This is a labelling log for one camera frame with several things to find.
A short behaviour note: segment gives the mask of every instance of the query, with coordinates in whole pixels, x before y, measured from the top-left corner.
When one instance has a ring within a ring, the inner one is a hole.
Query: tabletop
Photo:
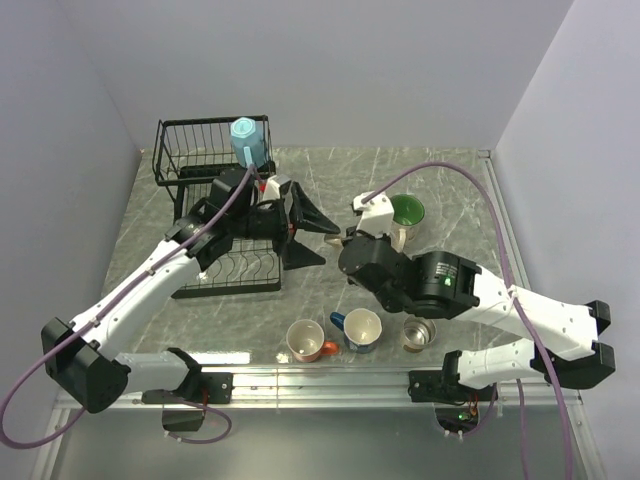
[[[357,223],[350,203],[401,171],[424,161],[460,165],[484,181],[476,150],[429,148],[274,148],[279,173],[298,181],[313,203],[343,230]],[[409,256],[447,250],[499,274],[496,235],[487,207],[475,187],[460,174],[427,168],[403,179],[388,195],[409,193],[425,205],[419,236],[406,247]],[[155,184],[151,152],[146,151],[105,280],[111,291],[153,251],[173,220],[173,203]],[[480,350],[509,343],[517,337],[492,327],[455,320],[436,320],[433,343],[420,353],[402,348],[406,314],[385,312],[373,295],[348,285],[338,270],[339,251],[320,234],[299,231],[296,239],[326,259],[323,266],[282,272],[277,292],[246,293],[192,299],[168,298],[164,307],[132,339],[132,352],[158,352],[179,347],[189,353],[215,354],[220,363],[271,365],[295,363],[285,335],[298,319],[312,319],[327,340],[340,344],[338,355],[317,362],[337,364],[441,365],[452,350]],[[349,351],[341,332],[331,324],[332,311],[355,308],[376,312],[383,325],[380,342],[368,354]]]

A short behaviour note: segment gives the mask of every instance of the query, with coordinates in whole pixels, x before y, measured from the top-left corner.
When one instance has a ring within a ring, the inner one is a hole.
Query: black dish rack
[[[174,221],[209,195],[213,179],[225,168],[238,165],[230,141],[231,124],[240,117],[168,120],[158,122],[153,151],[156,183],[169,192]],[[249,116],[261,122],[268,162],[258,171],[262,178],[276,173],[271,132],[266,115]],[[206,272],[175,292],[173,298],[208,297],[275,292],[282,286],[280,258],[268,240],[236,239],[233,249]]]

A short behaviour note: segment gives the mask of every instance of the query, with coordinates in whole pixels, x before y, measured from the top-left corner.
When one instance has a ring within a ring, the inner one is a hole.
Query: countertop
[[[158,187],[147,150],[136,176],[129,204],[105,281],[108,293],[153,251],[173,220],[173,204]],[[279,173],[298,181],[325,215],[342,229],[355,225],[350,202],[402,170],[423,161],[445,161],[467,168],[482,183],[484,171],[477,151],[428,148],[274,148]],[[456,172],[421,170],[387,193],[410,193],[426,207],[420,236],[407,246],[409,255],[448,250],[499,274],[495,230],[474,186]],[[412,354],[400,342],[406,314],[389,314],[374,297],[347,285],[337,268],[338,251],[322,235],[298,232],[300,242],[324,256],[326,265],[282,272],[278,292],[197,299],[167,299],[164,308],[132,339],[132,352],[158,352],[180,347],[190,353],[214,353],[219,363],[271,365],[293,363],[285,342],[292,322],[310,318],[325,330],[326,339],[340,343],[341,353],[318,362],[438,366],[451,350],[479,350],[517,337],[492,327],[437,320],[437,336],[423,352]],[[383,323],[378,347],[369,354],[352,353],[329,321],[332,311],[348,313],[364,307]]]

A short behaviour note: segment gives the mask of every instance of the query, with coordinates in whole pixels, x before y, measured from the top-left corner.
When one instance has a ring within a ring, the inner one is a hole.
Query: green cup
[[[413,195],[398,194],[391,197],[393,206],[393,224],[391,245],[401,252],[409,242],[418,235],[420,224],[424,219],[424,205]]]

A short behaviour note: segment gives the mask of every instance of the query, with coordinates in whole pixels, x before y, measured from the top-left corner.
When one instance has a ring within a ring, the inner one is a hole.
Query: cup
[[[260,168],[267,163],[262,122],[241,117],[231,124],[230,134],[231,146],[240,165],[248,168],[253,164]]]
[[[324,330],[313,320],[296,320],[287,330],[287,346],[299,362],[309,363],[320,355],[335,355],[340,347],[324,341]]]
[[[332,312],[331,323],[344,332],[344,343],[356,353],[369,353],[378,344],[382,334],[380,317],[366,308],[356,308],[346,316]]]
[[[393,222],[391,224],[391,246],[402,252],[405,245],[418,235],[424,218],[424,205],[413,195],[399,194],[391,197]]]
[[[402,348],[409,353],[419,353],[436,338],[433,320],[408,317],[402,327]]]

